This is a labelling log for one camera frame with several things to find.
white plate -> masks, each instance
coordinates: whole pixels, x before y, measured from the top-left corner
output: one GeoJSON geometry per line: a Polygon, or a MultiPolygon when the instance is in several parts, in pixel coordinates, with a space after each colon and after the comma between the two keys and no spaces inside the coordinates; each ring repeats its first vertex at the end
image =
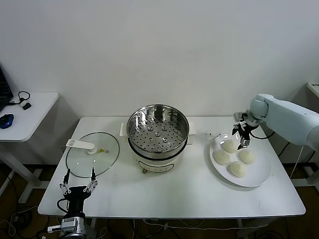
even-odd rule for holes
{"type": "Polygon", "coordinates": [[[253,164],[245,164],[239,159],[238,153],[241,150],[237,150],[235,153],[229,154],[231,162],[240,161],[246,167],[247,173],[244,177],[238,178],[232,175],[228,169],[229,164],[221,165],[215,161],[213,157],[213,152],[217,150],[221,150],[221,147],[220,147],[221,143],[229,139],[234,140],[236,145],[240,144],[240,136],[239,134],[236,133],[235,135],[222,134],[221,136],[217,137],[210,145],[209,155],[216,170],[228,181],[234,184],[237,184],[239,186],[257,187],[265,183],[271,173],[271,166],[267,158],[267,155],[262,150],[258,150],[254,148],[252,145],[254,140],[259,140],[259,139],[251,139],[250,145],[248,146],[248,148],[245,148],[245,150],[250,150],[251,152],[255,154],[256,160],[253,164]]]}

computer mouse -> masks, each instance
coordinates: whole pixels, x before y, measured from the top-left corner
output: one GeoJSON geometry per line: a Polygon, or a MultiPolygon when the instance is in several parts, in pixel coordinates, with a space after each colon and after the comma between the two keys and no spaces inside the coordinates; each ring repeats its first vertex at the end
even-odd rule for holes
{"type": "Polygon", "coordinates": [[[9,128],[12,125],[13,118],[13,114],[0,117],[0,128],[9,128]]]}

white robotic arm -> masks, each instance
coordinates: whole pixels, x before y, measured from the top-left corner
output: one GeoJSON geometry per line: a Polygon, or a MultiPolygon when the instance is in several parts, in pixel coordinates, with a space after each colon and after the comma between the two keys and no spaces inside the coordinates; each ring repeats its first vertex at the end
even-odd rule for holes
{"type": "Polygon", "coordinates": [[[307,145],[319,150],[319,114],[288,101],[275,99],[272,95],[258,94],[245,113],[235,113],[239,124],[233,133],[239,132],[243,148],[249,145],[251,130],[261,122],[274,132],[296,145],[307,145]]]}

small white table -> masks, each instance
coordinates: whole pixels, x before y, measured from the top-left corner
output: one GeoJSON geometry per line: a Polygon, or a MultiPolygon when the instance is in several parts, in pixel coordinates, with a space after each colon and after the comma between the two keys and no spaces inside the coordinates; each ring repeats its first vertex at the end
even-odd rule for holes
{"type": "MultiPolygon", "coordinates": [[[[7,106],[0,112],[0,117],[5,114],[13,114],[13,124],[9,128],[0,129],[0,142],[24,142],[27,141],[44,117],[52,108],[59,95],[54,92],[48,93],[30,93],[29,102],[32,105],[29,109],[23,110],[19,105],[7,106]]],[[[17,94],[14,94],[13,101],[19,102],[17,94]]],[[[8,165],[12,172],[9,178],[12,178],[14,172],[24,178],[28,185],[19,199],[19,203],[26,203],[33,189],[46,189],[48,181],[40,181],[38,176],[42,169],[36,169],[32,174],[22,163],[20,163],[7,149],[0,143],[1,160],[8,165]]],[[[0,188],[0,195],[8,185],[6,179],[0,188]]]]}
{"type": "MultiPolygon", "coordinates": [[[[197,132],[191,136],[180,164],[165,174],[143,174],[133,159],[127,138],[120,137],[127,117],[84,117],[72,136],[107,132],[119,142],[120,154],[112,168],[97,177],[98,186],[85,201],[84,213],[93,218],[222,219],[270,218],[302,215],[305,207],[268,140],[255,147],[269,155],[268,181],[256,188],[236,186],[213,168],[209,144],[217,132],[231,132],[232,117],[188,117],[197,132]]],[[[264,137],[261,128],[256,135],[264,137]]],[[[38,207],[45,215],[64,215],[56,202],[63,198],[59,183],[67,172],[66,150],[38,207]]],[[[69,186],[87,185],[90,179],[70,175],[69,186]]]]}

lid handle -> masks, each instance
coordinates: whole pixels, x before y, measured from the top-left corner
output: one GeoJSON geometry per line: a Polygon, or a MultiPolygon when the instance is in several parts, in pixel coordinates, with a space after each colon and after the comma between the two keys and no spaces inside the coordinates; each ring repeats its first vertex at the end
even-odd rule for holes
{"type": "Polygon", "coordinates": [[[79,140],[73,140],[73,139],[69,139],[65,146],[72,147],[72,148],[87,149],[88,154],[93,154],[93,153],[96,153],[98,151],[98,149],[95,147],[95,145],[93,143],[79,141],[79,140]]]}

